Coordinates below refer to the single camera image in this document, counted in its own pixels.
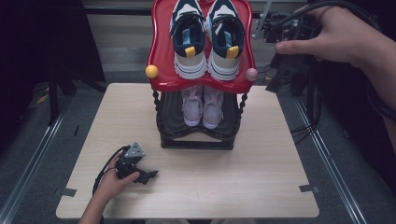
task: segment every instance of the human hand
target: human hand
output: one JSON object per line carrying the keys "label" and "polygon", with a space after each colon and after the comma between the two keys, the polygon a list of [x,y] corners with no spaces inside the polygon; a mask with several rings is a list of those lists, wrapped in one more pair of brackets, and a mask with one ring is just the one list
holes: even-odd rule
{"label": "human hand", "polygon": [[308,12],[322,26],[320,34],[310,40],[291,40],[276,44],[280,54],[312,54],[319,60],[351,63],[360,67],[365,48],[382,35],[373,27],[340,7],[320,7]]}
{"label": "human hand", "polygon": [[139,172],[134,172],[123,179],[119,179],[116,173],[116,161],[121,153],[117,154],[108,165],[98,189],[93,194],[93,197],[100,197],[105,202],[109,202],[112,198],[117,196],[125,187],[131,182],[135,181],[139,176]]}

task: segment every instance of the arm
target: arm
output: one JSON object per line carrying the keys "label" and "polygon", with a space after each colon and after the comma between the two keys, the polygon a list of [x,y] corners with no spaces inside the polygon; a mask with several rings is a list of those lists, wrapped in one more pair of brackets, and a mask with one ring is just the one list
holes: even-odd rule
{"label": "arm", "polygon": [[[319,36],[277,43],[276,52],[351,63],[364,72],[378,96],[396,111],[396,43],[340,7],[322,7],[309,14],[322,25]],[[396,124],[389,119],[385,123],[396,153]]]}
{"label": "arm", "polygon": [[122,180],[117,178],[116,170],[113,168],[116,167],[116,160],[119,156],[120,153],[108,165],[109,168],[103,176],[98,189],[93,194],[90,202],[85,208],[84,214],[79,220],[79,224],[100,223],[102,214],[105,211],[105,207],[108,202],[117,196],[128,184],[139,177],[140,174],[138,172],[134,172]]}

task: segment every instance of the sneaker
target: sneaker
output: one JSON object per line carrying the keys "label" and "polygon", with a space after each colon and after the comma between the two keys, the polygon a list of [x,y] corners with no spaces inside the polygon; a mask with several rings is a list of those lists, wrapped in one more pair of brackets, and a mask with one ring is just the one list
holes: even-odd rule
{"label": "sneaker", "polygon": [[204,86],[204,117],[203,124],[207,129],[215,129],[223,119],[221,104],[224,98],[224,91],[216,90],[209,86]]}
{"label": "sneaker", "polygon": [[181,90],[184,122],[191,127],[196,126],[202,117],[202,88],[202,85],[197,85]]}
{"label": "sneaker", "polygon": [[170,35],[175,50],[176,72],[183,78],[204,75],[205,28],[203,12],[196,0],[178,0],[170,22]]}
{"label": "sneaker", "polygon": [[233,80],[239,73],[245,30],[230,0],[213,3],[206,17],[205,29],[213,46],[207,66],[210,75],[218,80]]}

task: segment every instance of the yellow shoe tag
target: yellow shoe tag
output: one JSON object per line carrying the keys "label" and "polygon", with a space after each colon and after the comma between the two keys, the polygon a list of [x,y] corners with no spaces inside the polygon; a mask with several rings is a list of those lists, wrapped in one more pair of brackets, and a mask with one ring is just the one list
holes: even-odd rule
{"label": "yellow shoe tag", "polygon": [[233,46],[227,49],[226,59],[235,59],[238,56],[239,48],[238,46]]}
{"label": "yellow shoe tag", "polygon": [[189,47],[189,48],[186,48],[186,49],[184,49],[184,50],[186,51],[186,56],[187,56],[188,58],[192,58],[192,57],[195,56],[195,47],[194,47],[194,46]]}

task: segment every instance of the shoe rack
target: shoe rack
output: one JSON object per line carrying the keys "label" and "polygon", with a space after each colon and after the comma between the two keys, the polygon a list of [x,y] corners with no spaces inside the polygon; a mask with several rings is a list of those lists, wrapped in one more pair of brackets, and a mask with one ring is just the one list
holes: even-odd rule
{"label": "shoe rack", "polygon": [[[252,11],[247,0],[232,0],[239,18],[245,27],[244,51],[240,56],[239,74],[232,81],[214,79],[207,72],[196,79],[181,78],[174,67],[174,49],[169,35],[169,21],[177,0],[156,0],[153,4],[151,18],[153,40],[148,56],[148,80],[153,89],[156,123],[161,134],[163,148],[201,148],[201,149],[233,149],[233,141],[239,131],[243,108],[248,92],[253,84],[246,73],[255,68],[250,46],[250,27]],[[214,0],[198,1],[206,15]],[[206,41],[205,56],[208,57],[211,45]],[[194,85],[208,85],[224,91],[221,106],[223,121],[216,129],[207,129],[202,122],[197,126],[187,126],[183,119],[181,90]],[[238,104],[238,94],[242,99]],[[204,133],[218,141],[180,141],[178,138],[192,133]]]}

